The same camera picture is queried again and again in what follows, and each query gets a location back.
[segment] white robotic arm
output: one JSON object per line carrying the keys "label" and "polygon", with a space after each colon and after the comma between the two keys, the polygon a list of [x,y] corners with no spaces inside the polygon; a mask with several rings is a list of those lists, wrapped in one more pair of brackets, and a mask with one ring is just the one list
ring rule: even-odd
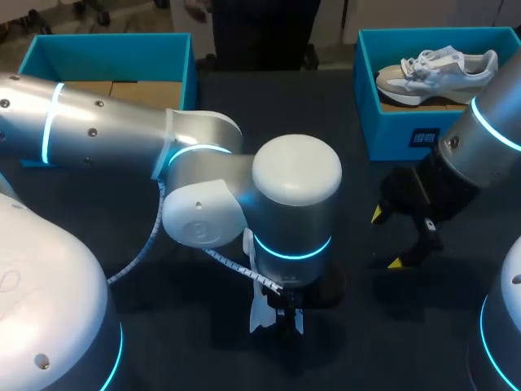
{"label": "white robotic arm", "polygon": [[[342,168],[332,148],[309,136],[276,138],[255,156],[240,155],[241,143],[238,126],[218,113],[143,108],[0,74],[0,155],[128,169],[164,182],[165,230],[209,253],[248,228],[254,235],[247,252],[258,273],[221,261],[277,287],[273,306],[295,328],[306,289],[324,271]],[[0,342],[15,331],[21,345],[0,349],[1,391],[118,387],[123,332],[99,264],[0,181]],[[67,332],[75,335],[63,338]]]}

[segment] robotic arm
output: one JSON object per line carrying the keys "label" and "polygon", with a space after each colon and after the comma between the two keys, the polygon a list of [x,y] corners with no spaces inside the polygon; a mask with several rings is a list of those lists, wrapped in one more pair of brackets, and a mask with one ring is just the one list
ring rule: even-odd
{"label": "robotic arm", "polygon": [[415,167],[393,169],[382,181],[372,222],[384,224],[392,213],[403,213],[413,218],[419,232],[418,242],[390,268],[420,266],[432,250],[442,248],[436,226],[519,165],[520,69],[518,51],[428,156]]}
{"label": "robotic arm", "polygon": [[[395,168],[381,183],[374,224],[393,212],[410,215],[419,241],[389,268],[420,266],[441,249],[436,225],[451,220],[481,190],[515,172],[521,157],[521,51],[505,64],[458,121],[413,168]],[[518,391],[521,352],[521,239],[512,246],[467,348],[467,369],[479,391]]]}
{"label": "robotic arm", "polygon": [[[0,74],[1,155],[129,169],[164,183],[162,222],[172,239],[272,288],[266,303],[277,323],[295,329],[326,265],[342,168],[313,137],[282,136],[254,156],[240,154],[242,137],[219,113],[144,108]],[[244,231],[254,270],[210,250]],[[265,295],[259,287],[256,295]],[[76,238],[29,211],[3,177],[0,345],[0,390],[105,391],[117,388],[122,372],[123,331],[99,264]]]}
{"label": "robotic arm", "polygon": [[239,155],[240,129],[215,112],[144,108],[6,74],[0,97],[2,154],[163,179],[163,224],[177,242],[216,248],[248,227],[263,275],[285,288],[320,277],[342,177],[322,141],[292,134]]}

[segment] shoelace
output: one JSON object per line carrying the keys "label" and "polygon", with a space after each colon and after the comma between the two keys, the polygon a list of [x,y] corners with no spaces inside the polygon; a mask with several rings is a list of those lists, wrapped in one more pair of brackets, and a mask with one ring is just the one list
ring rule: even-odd
{"label": "shoelace", "polygon": [[422,51],[417,59],[402,59],[401,70],[406,77],[413,75],[426,75],[430,72],[438,73],[439,69],[430,69],[428,64],[431,60],[431,54],[433,51]]}

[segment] label on box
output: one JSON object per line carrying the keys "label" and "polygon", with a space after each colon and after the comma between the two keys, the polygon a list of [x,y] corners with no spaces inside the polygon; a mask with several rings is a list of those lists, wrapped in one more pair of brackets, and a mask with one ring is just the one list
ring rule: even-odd
{"label": "label on box", "polygon": [[410,138],[409,147],[432,147],[437,143],[439,135],[440,128],[417,128]]}

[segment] silver arm segment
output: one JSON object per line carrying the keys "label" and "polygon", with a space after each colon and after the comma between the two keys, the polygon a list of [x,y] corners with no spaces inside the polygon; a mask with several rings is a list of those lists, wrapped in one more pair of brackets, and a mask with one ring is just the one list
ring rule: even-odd
{"label": "silver arm segment", "polygon": [[67,87],[0,73],[0,154],[66,168],[131,169],[159,176],[169,159],[196,144],[240,153],[242,135],[227,116],[145,108]]}
{"label": "silver arm segment", "polygon": [[464,180],[487,187],[521,157],[521,50],[475,97],[439,141],[445,162]]}

